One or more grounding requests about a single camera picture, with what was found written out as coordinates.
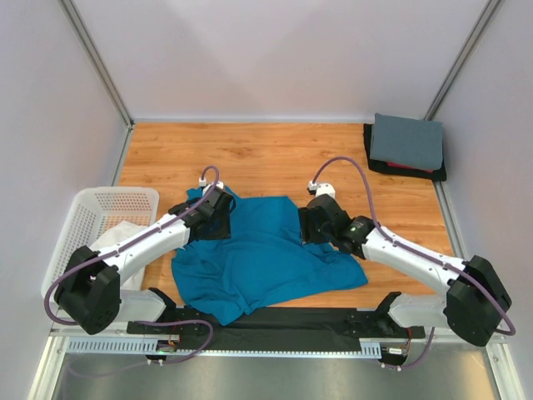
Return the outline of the blue t shirt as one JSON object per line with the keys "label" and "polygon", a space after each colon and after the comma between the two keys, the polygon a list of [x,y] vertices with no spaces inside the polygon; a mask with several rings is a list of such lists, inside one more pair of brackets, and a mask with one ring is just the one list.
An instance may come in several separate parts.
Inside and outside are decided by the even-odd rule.
{"label": "blue t shirt", "polygon": [[177,249],[172,275],[183,302],[226,326],[258,308],[367,285],[360,263],[328,243],[304,244],[287,196],[235,197],[231,236]]}

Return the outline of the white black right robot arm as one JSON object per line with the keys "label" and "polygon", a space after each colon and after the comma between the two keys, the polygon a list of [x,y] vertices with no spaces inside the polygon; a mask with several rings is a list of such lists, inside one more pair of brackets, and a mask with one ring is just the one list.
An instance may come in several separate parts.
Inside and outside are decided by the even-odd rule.
{"label": "white black right robot arm", "polygon": [[364,216],[350,217],[322,194],[298,210],[304,243],[330,243],[342,253],[387,265],[425,284],[432,295],[394,295],[375,316],[376,329],[391,337],[403,328],[449,328],[484,347],[503,323],[512,301],[492,264],[474,256],[450,257],[399,237]]}

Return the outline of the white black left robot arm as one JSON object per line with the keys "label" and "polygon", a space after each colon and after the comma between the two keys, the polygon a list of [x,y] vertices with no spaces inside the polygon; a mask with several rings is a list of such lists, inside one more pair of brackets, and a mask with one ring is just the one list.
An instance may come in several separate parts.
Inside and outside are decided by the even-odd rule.
{"label": "white black left robot arm", "polygon": [[209,186],[202,197],[172,207],[125,241],[101,250],[77,249],[54,291],[54,301],[68,315],[68,324],[89,335],[113,323],[146,323],[156,334],[169,333],[175,324],[175,303],[159,289],[127,289],[127,281],[172,250],[229,238],[235,206],[229,192]]}

